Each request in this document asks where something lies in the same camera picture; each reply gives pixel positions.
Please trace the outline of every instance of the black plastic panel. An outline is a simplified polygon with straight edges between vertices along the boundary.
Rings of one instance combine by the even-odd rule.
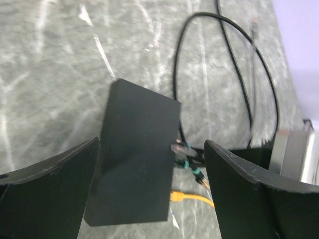
[[[212,141],[205,161],[223,239],[319,238],[319,187],[259,167]]]
[[[99,152],[95,138],[0,179],[0,238],[76,239]]]

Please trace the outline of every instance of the cable connector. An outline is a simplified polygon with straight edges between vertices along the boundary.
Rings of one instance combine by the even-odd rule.
[[[208,203],[209,205],[211,205],[213,208],[215,208],[214,203],[209,200],[208,198],[205,198],[203,196],[200,195],[195,195],[195,194],[186,194],[183,192],[177,192],[177,191],[171,191],[170,192],[170,201],[171,202],[181,202],[184,199],[195,199],[195,200],[201,200],[205,203]]]
[[[205,178],[204,174],[200,171],[200,169],[196,168],[195,170],[192,170],[192,173],[194,174],[197,183],[201,184],[207,189],[210,189],[208,180]]]
[[[171,191],[170,193],[170,201],[171,202],[180,202],[184,200],[185,194],[182,192]]]

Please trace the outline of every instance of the cable plug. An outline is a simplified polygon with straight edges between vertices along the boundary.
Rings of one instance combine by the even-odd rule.
[[[208,180],[205,178],[204,174],[198,168],[192,170],[192,173],[194,174],[197,183],[199,183],[207,189],[210,189]]]
[[[185,194],[182,192],[171,191],[170,193],[170,201],[171,202],[180,202],[183,201]]]

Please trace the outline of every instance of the white veining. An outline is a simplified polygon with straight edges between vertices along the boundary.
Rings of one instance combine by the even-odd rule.
[[[0,122],[1,122],[1,134],[4,140],[4,146],[6,151],[6,160],[10,167],[11,171],[15,170],[15,165],[12,160],[12,152],[11,152],[11,145],[10,139],[7,132],[7,120],[5,115],[5,108],[6,108],[6,91],[4,86],[4,81],[0,76],[0,89],[1,89],[1,108],[0,108]]]
[[[85,5],[82,4],[82,3],[80,4],[80,12],[78,14],[78,17],[81,20],[85,21],[89,26],[94,28],[93,23],[91,21],[91,18],[89,16],[89,13],[87,12]],[[113,80],[115,80],[114,72],[113,72],[113,70],[111,68],[111,65],[109,63],[108,58],[106,57],[105,51],[104,51],[104,49],[102,47],[102,44],[100,42],[100,39],[99,39],[98,35],[93,33],[93,38],[94,38],[95,44],[96,44],[96,46],[97,46],[97,48],[98,48],[98,50],[100,52],[100,55],[101,55],[101,57],[102,57],[102,59],[104,61],[104,64],[105,64],[106,68],[108,69],[108,71],[110,73],[110,76],[112,77]]]
[[[47,23],[47,16],[49,15],[49,3],[52,0],[42,0],[39,7],[38,20],[35,22],[36,35],[37,35],[37,45],[35,50],[41,55],[42,48],[44,46],[43,30]]]

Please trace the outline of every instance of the silver metal block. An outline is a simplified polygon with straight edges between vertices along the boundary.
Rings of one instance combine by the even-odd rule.
[[[319,162],[319,133],[307,131],[278,131],[269,170],[304,183],[315,184]]]

